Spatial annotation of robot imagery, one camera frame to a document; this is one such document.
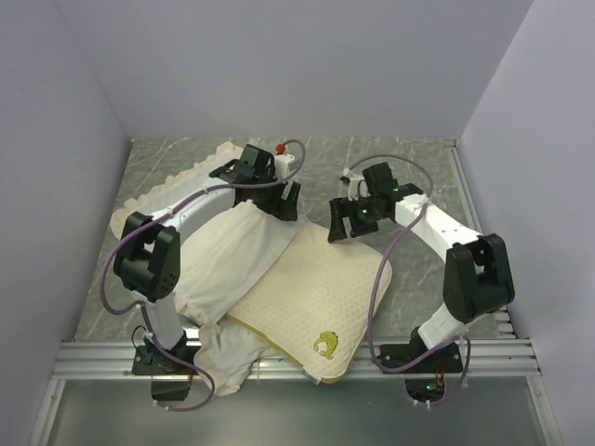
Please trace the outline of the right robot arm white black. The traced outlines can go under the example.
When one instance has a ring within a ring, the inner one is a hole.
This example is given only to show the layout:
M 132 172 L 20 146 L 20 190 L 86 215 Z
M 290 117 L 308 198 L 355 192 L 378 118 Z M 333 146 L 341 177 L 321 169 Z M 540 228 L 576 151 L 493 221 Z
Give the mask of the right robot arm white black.
M 494 233 L 483 235 L 459 223 L 420 187 L 399 183 L 386 163 L 361 174 L 345 169 L 340 180 L 348 193 L 329 203 L 330 243 L 376 232 L 387 219 L 415 234 L 444 264 L 443 302 L 413 331 L 408 345 L 413 366 L 430 371 L 442 360 L 441 346 L 514 299 L 506 244 Z

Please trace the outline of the cream pillow with yellow edge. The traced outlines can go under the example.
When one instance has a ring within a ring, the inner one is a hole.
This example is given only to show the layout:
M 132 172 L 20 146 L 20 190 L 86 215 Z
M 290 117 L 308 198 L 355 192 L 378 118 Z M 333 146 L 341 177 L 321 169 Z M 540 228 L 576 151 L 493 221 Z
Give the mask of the cream pillow with yellow edge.
M 378 309 L 392 268 L 354 240 L 329 243 L 307 222 L 267 273 L 228 312 L 312 380 L 341 380 Z

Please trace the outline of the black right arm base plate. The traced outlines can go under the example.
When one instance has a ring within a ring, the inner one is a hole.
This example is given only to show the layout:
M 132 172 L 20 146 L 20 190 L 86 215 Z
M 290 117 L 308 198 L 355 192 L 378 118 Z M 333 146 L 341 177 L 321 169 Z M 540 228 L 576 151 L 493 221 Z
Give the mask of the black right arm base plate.
M 414 352 L 406 344 L 383 344 L 377 359 L 387 369 L 401 369 L 406 395 L 427 409 L 448 400 L 466 382 L 470 346 L 462 353 L 457 343 L 429 353 Z

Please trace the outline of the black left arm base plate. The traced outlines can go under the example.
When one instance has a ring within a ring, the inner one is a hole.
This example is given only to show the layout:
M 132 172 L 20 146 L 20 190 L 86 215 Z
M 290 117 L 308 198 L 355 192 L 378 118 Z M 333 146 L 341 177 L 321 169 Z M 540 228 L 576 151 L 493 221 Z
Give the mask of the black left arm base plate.
M 214 379 L 206 371 L 198 371 L 194 363 L 200 349 L 198 344 L 188 344 L 183 338 L 164 354 L 145 340 L 142 346 L 135 347 L 131 374 L 151 378 L 152 399 L 158 403 L 185 401 L 190 395 L 193 378 L 201 376 L 209 388 L 206 401 L 210 401 L 214 396 Z

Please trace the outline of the white pillowcase with peach ruffles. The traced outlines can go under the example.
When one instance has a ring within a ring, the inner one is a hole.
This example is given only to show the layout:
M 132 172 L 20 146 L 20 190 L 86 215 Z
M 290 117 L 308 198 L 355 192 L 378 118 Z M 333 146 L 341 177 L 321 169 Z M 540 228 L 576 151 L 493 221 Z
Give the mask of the white pillowcase with peach ruffles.
M 111 229 L 118 242 L 131 213 L 151 215 L 185 197 L 209 171 L 239 157 L 243 148 L 223 143 L 205 161 L 126 201 L 112 215 Z M 298 217 L 283 222 L 246 201 L 213 217 L 181 246 L 175 310 L 187 343 L 201 347 L 194 363 L 198 371 L 213 377 L 214 396 L 237 392 L 253 363 L 270 353 L 263 341 L 227 321 L 226 315 L 283 254 L 300 226 Z

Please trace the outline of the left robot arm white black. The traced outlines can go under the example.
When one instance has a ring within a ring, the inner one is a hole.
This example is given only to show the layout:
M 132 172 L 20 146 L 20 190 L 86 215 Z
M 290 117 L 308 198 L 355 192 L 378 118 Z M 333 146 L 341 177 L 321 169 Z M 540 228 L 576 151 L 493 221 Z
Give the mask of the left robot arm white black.
M 246 145 L 237 158 L 206 174 L 189 194 L 151 215 L 131 213 L 120 242 L 104 264 L 113 270 L 139 308 L 147 333 L 137 348 L 135 374 L 179 374 L 192 367 L 195 348 L 175 310 L 173 291 L 181 274 L 181 246 L 213 217 L 249 201 L 283 222 L 298 219 L 300 185 L 294 176 L 305 159 L 287 153 L 286 142 L 274 152 Z

